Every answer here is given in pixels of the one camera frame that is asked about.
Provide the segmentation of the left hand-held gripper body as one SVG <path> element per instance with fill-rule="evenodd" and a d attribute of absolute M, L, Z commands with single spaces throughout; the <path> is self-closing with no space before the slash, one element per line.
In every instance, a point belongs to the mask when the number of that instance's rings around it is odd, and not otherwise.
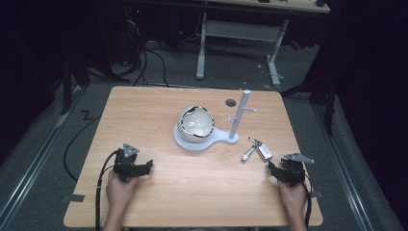
<path fill-rule="evenodd" d="M 138 157 L 139 150 L 124 143 L 122 148 L 117 150 L 115 156 L 114 173 L 119 176 L 122 182 L 127 183 L 129 178 L 137 177 L 137 167 L 135 161 Z"/>

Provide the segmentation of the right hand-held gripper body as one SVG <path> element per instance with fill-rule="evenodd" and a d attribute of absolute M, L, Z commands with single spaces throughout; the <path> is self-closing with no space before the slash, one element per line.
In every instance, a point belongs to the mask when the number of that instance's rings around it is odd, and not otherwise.
<path fill-rule="evenodd" d="M 290 187 L 303 183 L 305 181 L 304 164 L 313 164 L 314 162 L 314 159 L 301 153 L 286 154 L 280 162 L 281 167 L 285 171 L 283 182 Z"/>

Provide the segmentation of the person's right hand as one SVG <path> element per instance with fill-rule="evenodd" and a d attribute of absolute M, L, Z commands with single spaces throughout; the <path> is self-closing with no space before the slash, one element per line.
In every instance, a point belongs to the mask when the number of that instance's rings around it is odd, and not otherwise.
<path fill-rule="evenodd" d="M 278 182 L 278 186 L 286 212 L 291 216 L 302 216 L 307 201 L 306 192 L 303 186 L 301 184 L 296 184 L 295 186 L 290 187 L 282 181 Z"/>

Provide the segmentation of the person's left hand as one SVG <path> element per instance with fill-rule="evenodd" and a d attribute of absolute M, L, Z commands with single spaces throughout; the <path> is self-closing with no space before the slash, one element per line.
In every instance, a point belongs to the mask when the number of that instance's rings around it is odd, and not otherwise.
<path fill-rule="evenodd" d="M 109 172 L 106 195 L 110 203 L 110 210 L 123 212 L 131 202 L 138 178 L 131 178 L 128 182 L 122 182 L 119 176 L 112 170 Z"/>

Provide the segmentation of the silver car key fob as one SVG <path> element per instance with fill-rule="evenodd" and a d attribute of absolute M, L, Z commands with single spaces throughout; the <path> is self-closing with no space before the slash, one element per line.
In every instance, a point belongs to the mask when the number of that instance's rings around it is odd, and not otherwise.
<path fill-rule="evenodd" d="M 258 146 L 258 152 L 265 162 L 273 157 L 273 153 L 269 150 L 269 148 L 264 143 L 261 143 Z"/>

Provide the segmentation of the silver cylinder key pendant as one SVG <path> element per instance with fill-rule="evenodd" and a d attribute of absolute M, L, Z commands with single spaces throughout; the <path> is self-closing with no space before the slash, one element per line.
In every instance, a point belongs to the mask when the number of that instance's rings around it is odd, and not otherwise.
<path fill-rule="evenodd" d="M 243 155 L 242 161 L 246 162 L 249 157 L 257 150 L 257 145 L 253 144 Z"/>

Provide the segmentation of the white key stand with pegs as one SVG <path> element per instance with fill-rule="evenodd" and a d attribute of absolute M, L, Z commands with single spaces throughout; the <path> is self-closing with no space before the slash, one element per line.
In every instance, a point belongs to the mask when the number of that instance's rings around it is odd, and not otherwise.
<path fill-rule="evenodd" d="M 243 112 L 244 111 L 250 111 L 250 112 L 255 112 L 255 109 L 247 108 L 246 103 L 248 101 L 250 95 L 250 90 L 244 90 L 242 92 L 242 98 L 239 104 L 239 107 L 236 111 L 236 114 L 234 116 L 227 116 L 228 120 L 232 123 L 231 129 L 230 130 L 222 130 L 216 127 L 215 123 L 215 129 L 213 133 L 209 136 L 208 139 L 206 139 L 203 142 L 199 143 L 192 143 L 188 142 L 182 139 L 182 137 L 179 135 L 177 131 L 177 122 L 173 128 L 173 138 L 175 142 L 183 149 L 191 151 L 191 152 L 199 152 L 199 151 L 204 151 L 208 148 L 210 148 L 213 144 L 217 142 L 225 142 L 228 144 L 235 144 L 238 142 L 240 139 L 239 134 L 237 133 L 238 127 L 240 125 Z"/>

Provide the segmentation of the white egg-shaped bowl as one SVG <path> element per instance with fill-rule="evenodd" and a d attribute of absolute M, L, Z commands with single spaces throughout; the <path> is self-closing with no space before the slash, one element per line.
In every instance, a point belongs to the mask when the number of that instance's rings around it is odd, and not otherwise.
<path fill-rule="evenodd" d="M 183 140 L 199 143 L 209 138 L 215 129 L 212 114 L 202 106 L 191 106 L 181 113 L 177 131 Z"/>

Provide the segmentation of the dark tripod stand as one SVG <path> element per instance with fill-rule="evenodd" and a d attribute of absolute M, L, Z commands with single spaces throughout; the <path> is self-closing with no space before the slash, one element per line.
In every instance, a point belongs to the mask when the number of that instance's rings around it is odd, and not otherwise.
<path fill-rule="evenodd" d="M 282 97 L 288 97 L 294 93 L 309 91 L 309 102 L 311 104 L 325 104 L 325 113 L 323 117 L 324 128 L 329 135 L 333 134 L 332 119 L 335 113 L 335 95 L 336 95 L 336 76 L 320 76 L 313 80 L 304 81 L 288 90 L 281 92 Z"/>

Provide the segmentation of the dark metal stand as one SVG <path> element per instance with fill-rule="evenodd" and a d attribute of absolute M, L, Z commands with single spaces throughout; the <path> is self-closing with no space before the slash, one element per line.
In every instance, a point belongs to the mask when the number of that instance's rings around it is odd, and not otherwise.
<path fill-rule="evenodd" d="M 69 58 L 64 62 L 63 93 L 62 114 L 65 115 L 72 104 L 72 71 Z"/>

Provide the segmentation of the black computer tower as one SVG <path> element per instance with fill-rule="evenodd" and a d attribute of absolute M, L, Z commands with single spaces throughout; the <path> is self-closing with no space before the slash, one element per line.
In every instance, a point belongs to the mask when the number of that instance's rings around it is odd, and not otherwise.
<path fill-rule="evenodd" d="M 143 47 L 144 19 L 140 7 L 124 6 L 125 35 L 129 40 L 130 62 L 138 62 Z"/>

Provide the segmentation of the white-framed wooden desk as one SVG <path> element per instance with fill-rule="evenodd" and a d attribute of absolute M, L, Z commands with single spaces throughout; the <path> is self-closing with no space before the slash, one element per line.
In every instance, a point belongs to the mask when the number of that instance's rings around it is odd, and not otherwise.
<path fill-rule="evenodd" d="M 205 7 L 237 6 L 246 10 L 278 11 L 279 13 L 310 13 L 319 15 L 330 13 L 331 9 L 325 0 L 203 0 Z M 277 57 L 282 40 L 286 34 L 289 19 L 284 17 L 278 26 L 268 26 L 253 23 L 232 22 L 227 19 L 209 19 L 206 13 L 201 18 L 200 50 L 197 60 L 196 78 L 205 76 L 206 38 L 218 37 L 228 39 L 245 39 L 253 41 L 272 42 L 271 53 L 266 55 L 270 83 L 268 87 L 280 85 L 276 69 Z"/>

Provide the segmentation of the metal floor rail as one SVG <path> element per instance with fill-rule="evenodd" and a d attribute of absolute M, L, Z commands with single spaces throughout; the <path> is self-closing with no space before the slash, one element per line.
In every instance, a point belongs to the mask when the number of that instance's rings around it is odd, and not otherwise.
<path fill-rule="evenodd" d="M 360 231 L 374 231 L 370 218 L 367 214 L 362 198 L 357 192 L 356 187 L 348 173 L 344 164 L 340 149 L 336 144 L 332 135 L 330 135 L 325 127 L 324 115 L 320 106 L 312 105 L 312 110 L 318 120 L 319 127 L 328 143 L 330 154 L 334 162 L 335 170 L 344 190 L 345 197 L 351 208 L 353 216 L 360 228 Z"/>
<path fill-rule="evenodd" d="M 13 220 L 41 172 L 72 107 L 85 91 L 85 87 L 74 88 L 72 103 L 64 113 L 64 94 L 58 88 L 55 101 L 35 118 L 9 158 L 0 166 L 0 229 Z"/>

